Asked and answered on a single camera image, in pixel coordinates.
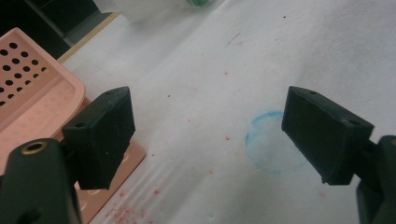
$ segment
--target red stain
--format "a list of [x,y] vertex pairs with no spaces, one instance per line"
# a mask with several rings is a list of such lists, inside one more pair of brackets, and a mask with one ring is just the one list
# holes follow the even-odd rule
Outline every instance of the red stain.
[[142,213],[140,213],[140,216],[141,216],[142,218],[145,218],[145,216],[146,216],[145,210],[142,210]]
[[329,193],[326,190],[320,189],[318,191],[318,196],[320,196],[322,198],[327,198],[327,196],[329,196]]
[[121,191],[121,193],[120,193],[120,197],[122,198],[123,196],[125,196],[125,194],[126,194],[126,189],[123,189],[123,190]]

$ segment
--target screw hole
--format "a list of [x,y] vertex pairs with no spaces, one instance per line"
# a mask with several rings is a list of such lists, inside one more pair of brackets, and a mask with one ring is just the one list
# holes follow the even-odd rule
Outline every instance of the screw hole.
[[357,122],[356,120],[353,120],[353,119],[350,119],[348,122],[353,124],[353,125],[356,125],[356,126],[361,125],[359,122]]
[[33,209],[23,213],[23,215],[18,218],[18,224],[34,224],[41,218],[41,214],[38,210]]
[[26,147],[24,147],[21,151],[22,155],[32,155],[36,154],[44,150],[47,147],[48,143],[46,142],[34,142]]
[[87,125],[86,122],[79,122],[79,123],[75,124],[75,127],[76,128],[83,128],[83,127],[85,127],[85,125]]

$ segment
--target white paper surface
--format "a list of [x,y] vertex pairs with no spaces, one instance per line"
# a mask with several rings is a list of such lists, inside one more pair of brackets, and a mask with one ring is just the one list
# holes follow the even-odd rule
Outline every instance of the white paper surface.
[[288,86],[395,133],[396,2],[228,0],[119,16],[64,65],[129,86],[147,157],[92,223],[359,223],[280,131]]

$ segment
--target red speck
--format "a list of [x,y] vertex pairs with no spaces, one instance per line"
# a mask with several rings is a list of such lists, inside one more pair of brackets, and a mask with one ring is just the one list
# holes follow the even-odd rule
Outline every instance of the red speck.
[[124,212],[129,213],[130,210],[131,210],[131,208],[129,206],[124,207]]
[[118,217],[117,218],[117,223],[121,223],[124,220],[124,217]]
[[126,189],[123,189],[123,190],[121,191],[121,193],[120,193],[120,197],[122,198],[123,196],[125,196],[125,194],[126,194]]
[[140,214],[140,216],[141,216],[142,218],[144,218],[144,217],[146,216],[145,210],[142,211],[142,213]]

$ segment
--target rack hole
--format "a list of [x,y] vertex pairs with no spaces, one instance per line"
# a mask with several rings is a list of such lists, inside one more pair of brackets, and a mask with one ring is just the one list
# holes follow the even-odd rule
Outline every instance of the rack hole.
[[8,51],[6,49],[0,49],[0,54],[3,56],[7,56],[8,55]]
[[11,67],[9,65],[4,65],[3,70],[5,70],[7,72],[7,71],[11,70]]
[[16,49],[18,47],[18,45],[16,43],[12,42],[12,43],[9,43],[9,47],[12,49]]
[[20,60],[19,60],[19,59],[16,59],[16,58],[12,59],[11,61],[12,61],[13,63],[15,63],[15,64],[20,63]]
[[85,127],[85,125],[87,125],[86,122],[79,122],[79,123],[75,124],[75,127],[76,128],[83,128],[83,127]]
[[20,218],[18,218],[17,224],[34,224],[41,218],[41,213],[36,210],[30,210],[23,213]]
[[28,54],[26,51],[22,51],[22,52],[21,52],[21,56],[22,56],[23,58],[27,58],[27,57],[29,56],[29,54]]
[[47,67],[42,67],[41,72],[48,73],[50,70]]
[[15,78],[21,78],[21,77],[22,77],[22,74],[21,74],[21,73],[16,73],[16,74],[14,74],[14,77],[15,77]]

